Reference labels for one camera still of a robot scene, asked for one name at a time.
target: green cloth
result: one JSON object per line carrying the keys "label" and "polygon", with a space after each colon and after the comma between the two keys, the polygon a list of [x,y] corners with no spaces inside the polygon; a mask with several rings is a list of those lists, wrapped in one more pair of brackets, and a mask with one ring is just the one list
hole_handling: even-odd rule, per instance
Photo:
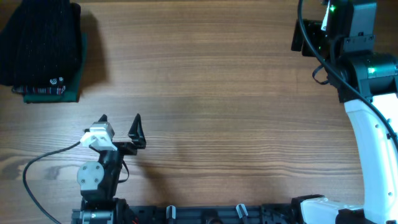
{"label": "green cloth", "polygon": [[87,34],[81,34],[81,66],[76,72],[70,83],[65,84],[67,89],[62,95],[46,94],[26,94],[24,103],[55,103],[55,102],[77,102],[81,74],[86,62],[87,56]]}

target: wooden surface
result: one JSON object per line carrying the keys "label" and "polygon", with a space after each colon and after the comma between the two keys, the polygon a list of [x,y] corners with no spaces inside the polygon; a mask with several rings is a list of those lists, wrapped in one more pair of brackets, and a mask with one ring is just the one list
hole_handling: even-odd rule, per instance
{"label": "wooden surface", "polygon": [[[0,29],[16,8],[4,2]],[[257,205],[307,194],[363,203],[356,141],[336,90],[312,80],[314,58],[290,51],[296,5],[82,2],[80,102],[26,105],[0,86],[1,223],[49,223],[22,170],[78,141],[102,114],[120,141],[142,116],[147,149],[126,158],[131,176],[117,192],[131,205]],[[324,12],[306,2],[306,18]],[[378,52],[398,54],[397,12],[398,2],[380,1]],[[79,166],[96,159],[77,147],[29,170],[33,193],[61,222],[79,208]]]}

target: wood grain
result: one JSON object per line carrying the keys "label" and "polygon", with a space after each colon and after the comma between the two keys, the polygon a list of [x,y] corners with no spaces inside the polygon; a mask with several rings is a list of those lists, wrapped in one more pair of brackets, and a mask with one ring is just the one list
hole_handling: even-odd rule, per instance
{"label": "wood grain", "polygon": [[[88,34],[80,102],[26,105],[0,86],[1,223],[49,223],[22,170],[78,141],[102,114],[118,141],[142,116],[147,149],[126,158],[131,177],[117,193],[131,205],[255,205],[306,194],[363,203],[336,90],[312,80],[315,59],[290,51],[297,1],[79,2]],[[0,4],[0,29],[16,6]],[[398,27],[388,25],[397,9],[379,3],[378,52],[398,53]],[[309,1],[305,17],[324,11]],[[79,166],[96,159],[78,146],[31,167],[32,191],[62,223],[80,204]]]}

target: green light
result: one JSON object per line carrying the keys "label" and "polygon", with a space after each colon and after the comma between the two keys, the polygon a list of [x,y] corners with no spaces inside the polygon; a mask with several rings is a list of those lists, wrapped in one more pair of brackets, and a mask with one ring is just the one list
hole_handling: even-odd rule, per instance
{"label": "green light", "polygon": [[368,68],[368,73],[369,74],[373,74],[374,72],[376,72],[375,68]]}

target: table top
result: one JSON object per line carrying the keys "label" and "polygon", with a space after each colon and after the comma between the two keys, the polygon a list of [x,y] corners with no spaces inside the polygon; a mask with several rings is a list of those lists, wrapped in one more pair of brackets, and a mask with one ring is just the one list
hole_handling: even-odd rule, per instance
{"label": "table top", "polygon": [[[363,203],[344,106],[332,86],[312,80],[318,62],[290,51],[297,1],[80,5],[88,55],[79,103],[27,105],[0,86],[1,223],[50,222],[26,193],[22,170],[79,141],[102,114],[116,141],[142,116],[147,149],[126,158],[131,176],[116,195],[130,205],[258,205],[308,194]],[[0,4],[0,30],[16,6]],[[377,52],[398,53],[397,11],[397,1],[380,1]],[[306,1],[304,17],[324,12]],[[29,169],[33,193],[62,223],[80,206],[78,168],[97,158],[78,146]]]}

